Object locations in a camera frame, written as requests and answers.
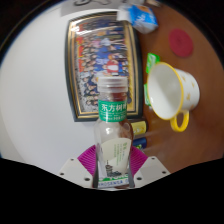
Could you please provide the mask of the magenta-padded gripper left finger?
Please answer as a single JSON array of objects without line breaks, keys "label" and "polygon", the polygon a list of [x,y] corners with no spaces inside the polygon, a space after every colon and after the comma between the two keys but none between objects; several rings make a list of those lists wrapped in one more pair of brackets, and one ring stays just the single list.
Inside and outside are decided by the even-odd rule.
[{"label": "magenta-padded gripper left finger", "polygon": [[91,146],[77,158],[68,159],[60,169],[59,176],[81,187],[92,188],[96,168],[96,148]]}]

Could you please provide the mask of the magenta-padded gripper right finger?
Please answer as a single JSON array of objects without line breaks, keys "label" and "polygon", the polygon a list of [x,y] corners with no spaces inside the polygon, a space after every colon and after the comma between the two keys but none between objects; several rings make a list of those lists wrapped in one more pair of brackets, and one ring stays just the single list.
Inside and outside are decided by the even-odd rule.
[{"label": "magenta-padded gripper right finger", "polygon": [[129,158],[128,180],[130,188],[140,188],[157,181],[170,172],[156,156],[147,157],[133,147]]}]

